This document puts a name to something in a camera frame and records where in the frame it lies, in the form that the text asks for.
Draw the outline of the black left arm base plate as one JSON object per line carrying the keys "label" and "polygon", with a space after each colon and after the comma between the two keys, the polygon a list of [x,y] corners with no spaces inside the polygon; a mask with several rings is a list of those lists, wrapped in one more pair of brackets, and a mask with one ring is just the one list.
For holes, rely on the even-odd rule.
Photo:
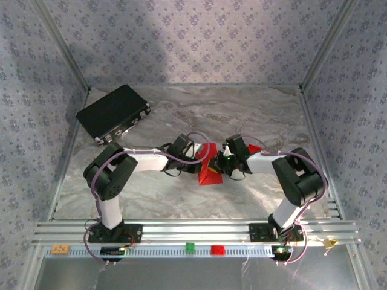
{"label": "black left arm base plate", "polygon": [[89,243],[140,243],[142,239],[142,224],[120,224],[112,230],[103,224],[92,227]]}

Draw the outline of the aluminium frame post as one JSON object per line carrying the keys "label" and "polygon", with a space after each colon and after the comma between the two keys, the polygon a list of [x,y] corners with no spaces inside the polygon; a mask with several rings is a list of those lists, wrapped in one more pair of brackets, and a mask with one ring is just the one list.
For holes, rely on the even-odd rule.
{"label": "aluminium frame post", "polygon": [[54,18],[52,17],[50,11],[45,5],[43,0],[29,0],[33,6],[35,12],[39,16],[39,19],[42,21],[43,26],[50,35],[52,41],[54,42],[56,48],[59,50],[60,54],[66,65],[69,67],[72,75],[76,79],[77,83],[83,88],[85,92],[89,91],[89,86],[76,63],[73,55],[71,54],[70,47],[67,45],[65,39],[62,36],[58,26],[56,25]]}
{"label": "aluminium frame post", "polygon": [[322,69],[322,66],[329,56],[331,50],[333,49],[334,44],[338,40],[341,32],[349,21],[350,16],[358,6],[359,1],[360,0],[343,0],[342,5],[339,7],[338,12],[333,18],[333,21],[326,35],[320,43],[319,49],[311,65],[309,66],[307,72],[304,75],[304,78],[299,84],[302,94],[305,94],[311,88],[311,85]]}

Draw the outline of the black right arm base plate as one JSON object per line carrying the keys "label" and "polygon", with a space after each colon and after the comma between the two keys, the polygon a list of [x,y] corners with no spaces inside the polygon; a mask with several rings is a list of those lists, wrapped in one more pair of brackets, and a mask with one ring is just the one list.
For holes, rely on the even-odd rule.
{"label": "black right arm base plate", "polygon": [[252,223],[249,224],[249,236],[251,242],[304,241],[304,234],[300,225],[277,228],[269,223]]}

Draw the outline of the red paper sheet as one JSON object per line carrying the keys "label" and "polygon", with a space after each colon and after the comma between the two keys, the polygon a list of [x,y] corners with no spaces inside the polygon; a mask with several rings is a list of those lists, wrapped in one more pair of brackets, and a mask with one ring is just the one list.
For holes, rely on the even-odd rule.
{"label": "red paper sheet", "polygon": [[217,173],[213,169],[208,168],[209,161],[217,156],[218,150],[216,143],[203,143],[203,148],[196,153],[196,158],[201,159],[205,156],[207,151],[209,153],[207,157],[201,162],[201,170],[198,173],[198,181],[199,185],[214,185],[214,184],[222,184],[223,178],[222,174]]}

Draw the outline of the left black controller board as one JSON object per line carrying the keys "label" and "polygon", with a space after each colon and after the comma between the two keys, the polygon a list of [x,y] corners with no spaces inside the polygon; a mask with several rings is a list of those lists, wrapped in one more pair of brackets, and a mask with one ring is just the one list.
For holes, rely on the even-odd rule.
{"label": "left black controller board", "polygon": [[124,256],[126,248],[122,246],[103,246],[100,249],[101,256]]}

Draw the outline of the black hard case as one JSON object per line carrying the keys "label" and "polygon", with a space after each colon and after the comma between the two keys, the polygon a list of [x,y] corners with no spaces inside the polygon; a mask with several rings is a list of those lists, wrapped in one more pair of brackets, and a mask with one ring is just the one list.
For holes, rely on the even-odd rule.
{"label": "black hard case", "polygon": [[151,112],[149,102],[129,85],[122,85],[76,114],[82,127],[99,145],[123,135]]}

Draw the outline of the aluminium side rail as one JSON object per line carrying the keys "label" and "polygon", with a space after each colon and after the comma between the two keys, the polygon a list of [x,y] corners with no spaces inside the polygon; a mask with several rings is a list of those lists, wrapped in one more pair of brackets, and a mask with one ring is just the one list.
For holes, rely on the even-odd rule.
{"label": "aluminium side rail", "polygon": [[77,133],[79,130],[79,121],[76,118],[76,113],[84,108],[86,101],[87,101],[87,98],[89,96],[90,90],[91,90],[91,88],[87,87],[86,91],[81,94],[80,101],[76,101],[75,105],[71,105],[69,107],[70,111],[67,113],[67,117],[70,121],[70,129],[69,129],[69,133],[67,135],[66,142],[65,142],[63,149],[62,149],[63,158],[61,159],[61,161],[59,163],[57,182],[56,182],[55,187],[53,189],[53,196],[50,200],[50,207],[48,210],[47,217],[45,218],[46,222],[51,222],[54,219],[54,214],[56,211],[57,202],[58,202],[58,199],[60,197],[60,194],[61,194],[61,191],[63,188],[65,176],[67,174],[70,159],[71,159],[72,154],[73,154],[75,140],[76,140]]}
{"label": "aluminium side rail", "polygon": [[300,90],[299,93],[300,104],[302,108],[302,112],[304,113],[305,122],[310,133],[311,143],[314,149],[314,160],[317,161],[318,165],[324,172],[327,181],[328,181],[328,189],[325,194],[325,200],[330,204],[335,204],[336,208],[330,210],[330,215],[332,218],[336,219],[345,219],[345,214],[343,213],[343,208],[340,203],[339,196],[337,194],[337,189],[334,184],[334,181],[331,176],[331,172],[328,168],[328,164],[326,161],[325,153],[323,152],[322,144],[317,132],[317,125],[314,121],[313,114],[311,113],[311,109],[307,103],[307,98],[304,96],[303,92]]}

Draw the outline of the aluminium mounting rail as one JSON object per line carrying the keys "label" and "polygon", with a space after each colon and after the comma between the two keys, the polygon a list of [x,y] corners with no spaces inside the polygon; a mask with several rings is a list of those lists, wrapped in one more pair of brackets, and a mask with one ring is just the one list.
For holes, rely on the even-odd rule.
{"label": "aluminium mounting rail", "polygon": [[[142,244],[180,245],[194,242],[202,245],[236,245],[242,243],[276,244],[283,242],[251,242],[249,224],[266,223],[264,220],[207,219],[207,220],[147,220],[127,221],[126,224],[142,224]],[[299,224],[304,240],[312,246],[322,246],[323,239],[335,239],[338,244],[361,243],[354,221],[340,219],[302,220]],[[84,221],[54,221],[39,223],[33,236],[36,245],[80,245],[85,230],[90,226]]]}

